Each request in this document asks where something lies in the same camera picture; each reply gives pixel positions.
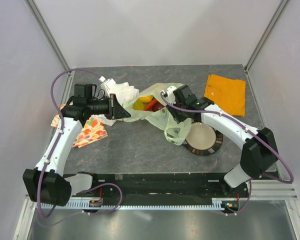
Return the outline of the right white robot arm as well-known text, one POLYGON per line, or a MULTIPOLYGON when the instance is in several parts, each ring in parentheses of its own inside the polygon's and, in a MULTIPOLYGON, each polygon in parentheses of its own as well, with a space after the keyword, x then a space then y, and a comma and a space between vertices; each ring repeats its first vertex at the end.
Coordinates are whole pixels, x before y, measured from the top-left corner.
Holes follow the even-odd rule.
POLYGON ((188 85, 171 86, 162 90, 160 96, 177 123, 187 119, 200 121, 241 149, 239 164, 227 172, 219 184, 223 196, 232 196, 240 184, 262 176, 278 160, 276 141, 270 129, 258 129, 243 123, 212 100, 197 98, 188 85))

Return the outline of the dark red fake apple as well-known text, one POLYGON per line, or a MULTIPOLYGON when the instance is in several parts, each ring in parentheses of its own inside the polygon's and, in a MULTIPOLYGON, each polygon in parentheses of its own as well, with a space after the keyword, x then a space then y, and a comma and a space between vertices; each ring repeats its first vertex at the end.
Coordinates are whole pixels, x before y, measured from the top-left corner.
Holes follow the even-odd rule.
POLYGON ((152 106, 152 108, 151 108, 151 110, 153 111, 153 112, 157 112, 157 111, 160 111, 161 109, 163 109, 165 106, 163 105, 163 104, 161 104, 160 102, 156 102, 153 106, 152 106))

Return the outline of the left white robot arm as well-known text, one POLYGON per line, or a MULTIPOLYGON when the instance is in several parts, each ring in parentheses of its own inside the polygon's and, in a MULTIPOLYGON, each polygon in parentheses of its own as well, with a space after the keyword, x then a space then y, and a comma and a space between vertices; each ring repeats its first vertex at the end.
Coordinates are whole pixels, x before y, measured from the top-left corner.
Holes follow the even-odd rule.
POLYGON ((90 173, 64 177, 64 168, 77 136, 92 115, 103 115, 109 120, 131 117, 114 93, 98 99, 93 84, 76 84, 72 103, 61 110, 57 129, 40 161, 33 169, 26 169, 22 179, 33 202, 65 206, 70 197, 85 193, 96 196, 100 185, 90 173))

